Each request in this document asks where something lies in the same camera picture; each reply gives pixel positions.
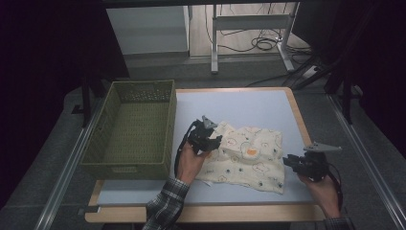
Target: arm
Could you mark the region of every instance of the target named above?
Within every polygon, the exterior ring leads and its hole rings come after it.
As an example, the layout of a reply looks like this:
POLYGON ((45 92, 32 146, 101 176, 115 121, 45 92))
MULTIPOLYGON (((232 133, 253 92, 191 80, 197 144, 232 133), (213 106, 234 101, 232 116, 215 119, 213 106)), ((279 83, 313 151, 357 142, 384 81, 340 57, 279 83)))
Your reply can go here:
POLYGON ((329 176, 320 182, 312 182, 305 176, 299 175, 300 180, 307 186, 317 204, 322 208, 326 218, 327 230, 355 229, 350 218, 343 218, 338 208, 338 196, 334 183, 329 176))
POLYGON ((161 193, 147 204, 147 223, 143 229, 176 229, 173 224, 182 213, 184 200, 200 172, 208 152, 196 155, 187 142, 182 149, 177 178, 169 178, 161 193))

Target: wall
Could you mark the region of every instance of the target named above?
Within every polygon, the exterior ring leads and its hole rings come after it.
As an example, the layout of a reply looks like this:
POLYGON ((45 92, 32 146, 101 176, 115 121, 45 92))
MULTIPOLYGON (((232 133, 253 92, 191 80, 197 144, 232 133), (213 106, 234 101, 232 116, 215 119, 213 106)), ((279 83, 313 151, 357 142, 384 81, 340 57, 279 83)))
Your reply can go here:
POLYGON ((189 50, 187 8, 108 9, 107 13, 123 55, 186 52, 189 50))

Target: white fabric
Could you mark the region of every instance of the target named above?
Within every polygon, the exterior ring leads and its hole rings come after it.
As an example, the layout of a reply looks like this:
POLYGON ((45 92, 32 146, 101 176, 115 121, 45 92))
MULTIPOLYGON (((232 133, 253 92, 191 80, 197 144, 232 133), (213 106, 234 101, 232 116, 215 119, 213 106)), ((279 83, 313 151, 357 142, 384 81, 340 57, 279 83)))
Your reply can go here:
POLYGON ((221 122, 211 138, 218 135, 223 135, 220 147, 206 158, 197 179, 283 193, 281 132, 250 126, 235 130, 221 122))

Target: table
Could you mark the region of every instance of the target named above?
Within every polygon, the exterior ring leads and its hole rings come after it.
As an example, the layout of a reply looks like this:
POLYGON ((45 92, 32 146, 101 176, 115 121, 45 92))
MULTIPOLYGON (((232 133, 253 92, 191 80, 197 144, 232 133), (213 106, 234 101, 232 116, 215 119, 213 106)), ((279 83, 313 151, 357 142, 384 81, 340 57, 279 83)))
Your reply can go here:
MULTIPOLYGON (((281 90, 285 93, 297 127, 304 144, 311 141, 305 128, 305 123, 296 104, 293 93, 285 87, 274 88, 217 88, 217 89, 178 89, 177 94, 194 92, 259 92, 281 90)), ((102 180, 96 182, 93 194, 88 203, 89 209, 85 219, 89 222, 145 222, 147 219, 144 206, 117 205, 98 206, 102 180)), ((250 221, 315 221, 324 219, 322 210, 314 202, 293 203, 244 203, 221 205, 185 205, 178 222, 250 222, 250 221)))

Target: person's left hand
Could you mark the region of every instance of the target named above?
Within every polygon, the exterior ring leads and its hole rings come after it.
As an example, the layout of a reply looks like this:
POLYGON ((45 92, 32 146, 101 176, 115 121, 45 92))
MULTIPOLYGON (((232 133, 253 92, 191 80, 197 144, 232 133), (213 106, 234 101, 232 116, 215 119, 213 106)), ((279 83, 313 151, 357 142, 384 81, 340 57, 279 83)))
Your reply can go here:
POLYGON ((186 142, 179 157, 176 178, 182 180, 188 185, 191 185, 196 176, 199 174, 204 159, 209 153, 209 151, 205 151, 197 155, 194 153, 191 144, 186 142))

